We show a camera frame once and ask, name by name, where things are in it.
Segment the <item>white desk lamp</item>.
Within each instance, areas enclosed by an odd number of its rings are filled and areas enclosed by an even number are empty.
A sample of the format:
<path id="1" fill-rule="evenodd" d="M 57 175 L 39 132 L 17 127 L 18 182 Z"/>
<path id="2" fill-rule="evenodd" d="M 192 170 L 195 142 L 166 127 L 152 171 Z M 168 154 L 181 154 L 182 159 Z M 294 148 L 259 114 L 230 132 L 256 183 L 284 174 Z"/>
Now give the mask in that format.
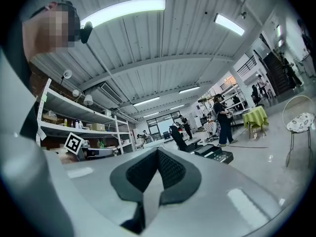
<path id="1" fill-rule="evenodd" d="M 71 70 L 69 70 L 69 69 L 68 69 L 68 70 L 65 70 L 64 73 L 63 73 L 63 75 L 62 75 L 62 77 L 61 77 L 61 83 L 60 83 L 60 84 L 62 84 L 65 79 L 71 78 L 72 74 L 73 74 L 73 73 L 72 73 Z"/>

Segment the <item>checkered cloth table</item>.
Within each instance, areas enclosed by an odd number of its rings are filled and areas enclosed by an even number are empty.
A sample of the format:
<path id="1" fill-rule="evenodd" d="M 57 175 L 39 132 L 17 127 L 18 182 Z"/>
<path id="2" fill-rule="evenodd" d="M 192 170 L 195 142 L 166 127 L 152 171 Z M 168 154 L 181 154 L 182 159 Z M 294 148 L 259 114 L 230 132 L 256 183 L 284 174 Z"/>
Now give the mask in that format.
<path id="1" fill-rule="evenodd" d="M 208 121 L 203 125 L 204 131 L 206 131 L 210 138 L 219 137 L 220 135 L 220 124 L 215 121 Z"/>

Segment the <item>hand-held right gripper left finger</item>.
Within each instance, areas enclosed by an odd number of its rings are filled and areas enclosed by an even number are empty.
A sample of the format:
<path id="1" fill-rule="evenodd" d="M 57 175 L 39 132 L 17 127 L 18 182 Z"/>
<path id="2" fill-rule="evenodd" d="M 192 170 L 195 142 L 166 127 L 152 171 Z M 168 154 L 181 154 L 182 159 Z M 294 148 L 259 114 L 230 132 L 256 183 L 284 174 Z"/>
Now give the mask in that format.
<path id="1" fill-rule="evenodd" d="M 140 234 L 145 228 L 143 194 L 157 170 L 157 148 L 153 148 L 117 166 L 110 174 L 110 183 L 118 197 L 136 203 L 133 217 L 121 224 L 136 234 Z"/>

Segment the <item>round chair floral cushion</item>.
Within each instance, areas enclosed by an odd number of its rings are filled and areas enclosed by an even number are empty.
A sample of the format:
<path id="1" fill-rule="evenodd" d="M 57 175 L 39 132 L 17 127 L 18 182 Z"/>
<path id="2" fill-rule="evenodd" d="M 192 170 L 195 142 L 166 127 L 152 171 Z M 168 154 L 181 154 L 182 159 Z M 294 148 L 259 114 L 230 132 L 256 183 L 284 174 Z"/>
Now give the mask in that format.
<path id="1" fill-rule="evenodd" d="M 294 150 L 295 135 L 307 133 L 307 147 L 309 152 L 308 167 L 313 159 L 311 130 L 316 121 L 316 108 L 311 98 L 298 95 L 291 98 L 282 111 L 282 122 L 285 129 L 290 132 L 290 148 L 285 158 L 285 166 L 288 167 L 291 153 Z"/>

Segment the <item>black mezzanine railing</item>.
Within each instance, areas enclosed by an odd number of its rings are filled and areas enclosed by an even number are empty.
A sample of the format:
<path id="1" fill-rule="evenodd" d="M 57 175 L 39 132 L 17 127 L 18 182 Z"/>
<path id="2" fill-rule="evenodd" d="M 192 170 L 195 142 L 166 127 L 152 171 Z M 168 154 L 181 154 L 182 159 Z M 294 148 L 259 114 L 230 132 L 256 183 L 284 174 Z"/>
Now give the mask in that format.
<path id="1" fill-rule="evenodd" d="M 245 63 L 237 70 L 237 73 L 240 77 L 246 75 L 248 72 L 252 70 L 253 67 L 257 65 L 254 55 L 251 56 Z"/>

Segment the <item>large dark-framed window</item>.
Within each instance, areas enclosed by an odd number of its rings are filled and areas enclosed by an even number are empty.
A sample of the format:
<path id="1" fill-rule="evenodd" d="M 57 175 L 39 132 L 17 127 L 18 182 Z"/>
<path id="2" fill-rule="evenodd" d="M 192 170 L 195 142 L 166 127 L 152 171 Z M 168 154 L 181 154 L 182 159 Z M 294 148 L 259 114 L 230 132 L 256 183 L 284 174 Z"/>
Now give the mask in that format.
<path id="1" fill-rule="evenodd" d="M 175 122 L 180 123 L 181 119 L 179 118 L 179 115 L 180 112 L 176 111 L 164 116 L 147 120 L 149 134 L 151 138 L 154 141 L 163 139 L 163 133 L 168 132 L 170 126 L 172 126 Z"/>

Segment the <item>person's left forearm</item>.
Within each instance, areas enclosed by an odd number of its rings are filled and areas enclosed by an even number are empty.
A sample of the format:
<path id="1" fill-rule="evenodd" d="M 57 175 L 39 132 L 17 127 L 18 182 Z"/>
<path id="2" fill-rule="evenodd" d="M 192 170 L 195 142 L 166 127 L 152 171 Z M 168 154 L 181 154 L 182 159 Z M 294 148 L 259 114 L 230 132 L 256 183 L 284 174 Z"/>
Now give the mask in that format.
<path id="1" fill-rule="evenodd" d="M 73 154 L 60 154 L 59 159 L 62 164 L 70 164 L 70 163 L 79 162 L 79 159 L 77 158 L 77 156 Z"/>

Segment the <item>white shade table lamp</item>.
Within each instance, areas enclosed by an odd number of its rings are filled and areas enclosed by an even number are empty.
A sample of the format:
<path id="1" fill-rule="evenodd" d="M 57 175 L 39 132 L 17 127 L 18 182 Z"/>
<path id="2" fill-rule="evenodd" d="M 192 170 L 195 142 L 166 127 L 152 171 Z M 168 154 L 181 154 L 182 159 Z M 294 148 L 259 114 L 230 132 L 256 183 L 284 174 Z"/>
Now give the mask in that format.
<path id="1" fill-rule="evenodd" d="M 85 98 L 84 98 L 83 103 L 84 103 L 84 105 L 86 105 L 88 108 L 90 108 L 90 107 L 94 104 L 92 95 L 87 94 L 87 95 L 85 96 Z"/>

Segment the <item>dark green box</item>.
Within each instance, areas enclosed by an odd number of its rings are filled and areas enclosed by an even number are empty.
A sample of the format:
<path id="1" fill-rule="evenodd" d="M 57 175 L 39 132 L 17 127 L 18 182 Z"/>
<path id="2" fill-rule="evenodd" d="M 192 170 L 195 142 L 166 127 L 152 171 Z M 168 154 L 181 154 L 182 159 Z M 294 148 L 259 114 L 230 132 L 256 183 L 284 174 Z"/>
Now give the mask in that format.
<path id="1" fill-rule="evenodd" d="M 229 164 L 234 160 L 233 153 L 223 151 L 221 147 L 214 146 L 213 144 L 207 144 L 194 150 L 194 154 L 225 164 Z"/>

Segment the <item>green cloth table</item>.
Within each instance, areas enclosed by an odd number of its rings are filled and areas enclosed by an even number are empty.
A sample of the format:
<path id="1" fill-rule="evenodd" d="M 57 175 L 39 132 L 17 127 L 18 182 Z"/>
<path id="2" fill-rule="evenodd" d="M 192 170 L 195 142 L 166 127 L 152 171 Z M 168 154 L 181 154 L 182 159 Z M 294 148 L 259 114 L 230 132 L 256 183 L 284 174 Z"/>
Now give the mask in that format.
<path id="1" fill-rule="evenodd" d="M 268 117 L 262 106 L 252 108 L 249 112 L 242 115 L 244 127 L 249 132 L 251 138 L 252 130 L 255 128 L 261 129 L 265 134 L 264 126 L 268 126 Z"/>

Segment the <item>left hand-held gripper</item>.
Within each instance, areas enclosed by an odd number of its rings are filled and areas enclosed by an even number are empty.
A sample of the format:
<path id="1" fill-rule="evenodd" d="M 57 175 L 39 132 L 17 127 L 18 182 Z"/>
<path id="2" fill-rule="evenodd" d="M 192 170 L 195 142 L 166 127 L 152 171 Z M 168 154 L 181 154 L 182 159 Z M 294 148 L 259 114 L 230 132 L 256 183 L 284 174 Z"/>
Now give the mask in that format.
<path id="1" fill-rule="evenodd" d="M 72 153 L 78 161 L 110 158 L 117 155 L 118 147 L 93 148 L 89 140 L 70 133 L 64 144 L 68 152 Z"/>

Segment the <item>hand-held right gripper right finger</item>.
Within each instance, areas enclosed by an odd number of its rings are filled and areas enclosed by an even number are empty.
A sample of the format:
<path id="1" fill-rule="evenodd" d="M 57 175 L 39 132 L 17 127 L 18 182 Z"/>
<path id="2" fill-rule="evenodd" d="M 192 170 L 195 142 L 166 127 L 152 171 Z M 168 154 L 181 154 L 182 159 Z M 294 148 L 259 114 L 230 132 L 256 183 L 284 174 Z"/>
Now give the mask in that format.
<path id="1" fill-rule="evenodd" d="M 158 171 L 163 183 L 159 204 L 180 204 L 187 201 L 200 187 L 200 170 L 164 148 L 157 148 L 157 155 Z"/>

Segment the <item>white metal shelf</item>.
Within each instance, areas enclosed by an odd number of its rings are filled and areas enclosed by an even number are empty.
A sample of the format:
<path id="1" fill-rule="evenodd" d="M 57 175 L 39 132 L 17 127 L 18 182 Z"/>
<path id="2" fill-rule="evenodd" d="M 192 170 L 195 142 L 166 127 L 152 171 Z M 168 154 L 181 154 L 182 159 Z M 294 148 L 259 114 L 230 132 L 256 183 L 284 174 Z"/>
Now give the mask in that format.
<path id="1" fill-rule="evenodd" d="M 117 147 L 121 154 L 135 151 L 127 120 L 99 113 L 74 102 L 51 89 L 50 85 L 51 79 L 48 79 L 39 100 L 38 145 L 41 145 L 46 136 L 67 138 L 70 133 L 74 133 L 84 140 L 114 138 L 118 141 Z M 76 120 L 82 121 L 82 129 L 75 129 Z M 104 124 L 106 131 L 92 130 L 93 123 Z"/>

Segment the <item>black office chair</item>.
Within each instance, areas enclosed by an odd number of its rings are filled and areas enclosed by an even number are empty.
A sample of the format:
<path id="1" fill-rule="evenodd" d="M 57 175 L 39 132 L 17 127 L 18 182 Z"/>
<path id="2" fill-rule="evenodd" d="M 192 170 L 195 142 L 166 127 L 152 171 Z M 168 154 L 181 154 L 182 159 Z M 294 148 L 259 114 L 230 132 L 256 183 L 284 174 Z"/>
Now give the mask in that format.
<path id="1" fill-rule="evenodd" d="M 178 128 L 174 125 L 169 127 L 169 132 L 170 132 L 173 140 L 176 142 L 176 144 L 178 146 L 178 150 L 180 150 L 180 151 L 191 153 L 194 150 L 197 150 L 197 149 L 203 147 L 203 145 L 199 144 L 200 139 L 196 139 L 196 140 L 191 141 L 187 144 L 184 141 L 184 139 L 182 138 L 182 136 L 180 135 Z"/>

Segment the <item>ceiling air vent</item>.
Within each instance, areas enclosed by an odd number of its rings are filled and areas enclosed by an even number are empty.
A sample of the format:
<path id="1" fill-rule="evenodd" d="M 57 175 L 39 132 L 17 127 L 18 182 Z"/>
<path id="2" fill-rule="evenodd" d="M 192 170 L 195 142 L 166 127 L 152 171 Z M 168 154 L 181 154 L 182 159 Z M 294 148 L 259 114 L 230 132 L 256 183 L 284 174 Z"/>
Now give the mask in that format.
<path id="1" fill-rule="evenodd" d="M 104 91 L 105 95 L 114 101 L 116 104 L 120 105 L 123 103 L 122 98 L 117 94 L 116 91 L 113 90 L 113 88 L 108 85 L 106 82 L 100 85 L 100 88 Z"/>

